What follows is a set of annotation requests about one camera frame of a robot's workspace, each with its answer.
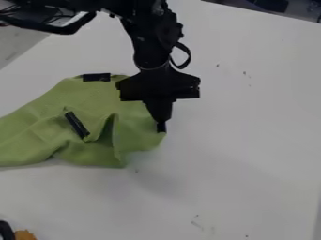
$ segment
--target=orange object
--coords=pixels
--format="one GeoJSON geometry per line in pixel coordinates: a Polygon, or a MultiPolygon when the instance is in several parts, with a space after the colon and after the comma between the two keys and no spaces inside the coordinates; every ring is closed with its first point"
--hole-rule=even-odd
{"type": "Polygon", "coordinates": [[[37,240],[35,235],[30,233],[28,230],[16,231],[14,235],[16,237],[16,240],[37,240]]]}

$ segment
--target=black tag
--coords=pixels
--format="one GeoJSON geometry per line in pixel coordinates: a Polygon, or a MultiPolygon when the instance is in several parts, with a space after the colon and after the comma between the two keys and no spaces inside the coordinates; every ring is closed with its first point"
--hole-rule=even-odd
{"type": "Polygon", "coordinates": [[[78,117],[76,117],[73,112],[66,112],[65,117],[81,139],[90,134],[87,128],[85,128],[84,124],[79,120],[78,117]]]}
{"type": "Polygon", "coordinates": [[[84,82],[94,82],[94,81],[110,82],[111,74],[110,73],[84,74],[83,81],[84,82]]]}

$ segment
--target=white table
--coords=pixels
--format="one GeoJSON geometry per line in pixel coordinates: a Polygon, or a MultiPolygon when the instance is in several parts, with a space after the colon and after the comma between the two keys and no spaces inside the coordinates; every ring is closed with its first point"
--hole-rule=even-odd
{"type": "MultiPolygon", "coordinates": [[[[320,239],[321,26],[171,2],[202,98],[178,101],[161,147],[127,169],[53,160],[0,171],[1,216],[39,240],[320,239]]],[[[0,114],[68,76],[134,74],[131,55],[107,15],[51,36],[0,71],[0,114]]]]}

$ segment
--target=green cloth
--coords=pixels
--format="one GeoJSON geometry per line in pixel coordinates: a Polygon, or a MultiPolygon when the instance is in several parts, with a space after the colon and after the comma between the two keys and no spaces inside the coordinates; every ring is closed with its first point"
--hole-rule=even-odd
{"type": "Polygon", "coordinates": [[[49,157],[79,165],[125,167],[125,155],[159,145],[164,133],[145,104],[120,101],[115,83],[65,79],[38,99],[0,118],[0,166],[38,163],[49,157]],[[84,139],[65,117],[74,112],[90,134],[84,139]]]}

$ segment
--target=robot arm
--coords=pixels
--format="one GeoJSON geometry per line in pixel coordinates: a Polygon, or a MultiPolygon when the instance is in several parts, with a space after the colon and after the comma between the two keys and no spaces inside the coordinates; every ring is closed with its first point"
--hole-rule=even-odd
{"type": "Polygon", "coordinates": [[[0,10],[0,21],[21,28],[55,34],[74,34],[96,17],[96,12],[107,11],[119,17],[129,34],[133,60],[140,72],[117,84],[124,101],[141,100],[157,122],[158,132],[166,131],[173,103],[180,98],[198,98],[200,79],[176,71],[191,61],[190,50],[179,42],[183,25],[168,8],[166,0],[9,0],[11,6],[0,10]],[[78,20],[60,27],[54,22],[85,12],[78,20]],[[188,55],[178,66],[171,57],[174,47],[188,55]]]}

